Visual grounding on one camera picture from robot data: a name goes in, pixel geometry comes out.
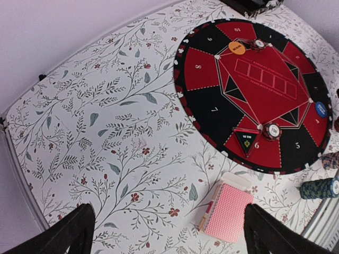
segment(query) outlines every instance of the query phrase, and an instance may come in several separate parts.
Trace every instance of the white wall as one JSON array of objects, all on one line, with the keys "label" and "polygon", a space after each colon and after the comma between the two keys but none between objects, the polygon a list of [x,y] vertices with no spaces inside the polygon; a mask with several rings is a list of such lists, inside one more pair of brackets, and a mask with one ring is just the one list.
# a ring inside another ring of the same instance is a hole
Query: white wall
[{"label": "white wall", "polygon": [[339,0],[285,0],[284,3],[339,51]]}]

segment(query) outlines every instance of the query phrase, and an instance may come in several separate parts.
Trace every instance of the floral tablecloth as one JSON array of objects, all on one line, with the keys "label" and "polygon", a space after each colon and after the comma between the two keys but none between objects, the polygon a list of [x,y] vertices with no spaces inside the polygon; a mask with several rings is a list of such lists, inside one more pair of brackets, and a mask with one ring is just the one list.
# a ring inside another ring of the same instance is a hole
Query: floral tablecloth
[{"label": "floral tablecloth", "polygon": [[[194,27],[244,19],[217,0],[190,0],[105,35],[31,88],[6,119],[29,188],[50,225],[80,203],[96,213],[93,253],[246,253],[197,232],[225,172],[252,182],[255,203],[301,233],[320,200],[296,186],[334,176],[318,161],[299,173],[257,173],[215,150],[177,97],[173,60]],[[315,63],[337,117],[338,54],[281,6],[254,20],[285,34]],[[333,134],[327,151],[337,151]]]}]

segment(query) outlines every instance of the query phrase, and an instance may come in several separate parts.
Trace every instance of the blue poker chip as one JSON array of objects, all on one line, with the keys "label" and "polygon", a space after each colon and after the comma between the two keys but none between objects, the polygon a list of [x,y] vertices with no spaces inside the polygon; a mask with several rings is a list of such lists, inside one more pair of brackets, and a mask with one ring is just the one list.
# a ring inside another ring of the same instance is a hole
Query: blue poker chip
[{"label": "blue poker chip", "polygon": [[327,117],[327,109],[322,102],[316,103],[316,111],[321,118]]}]

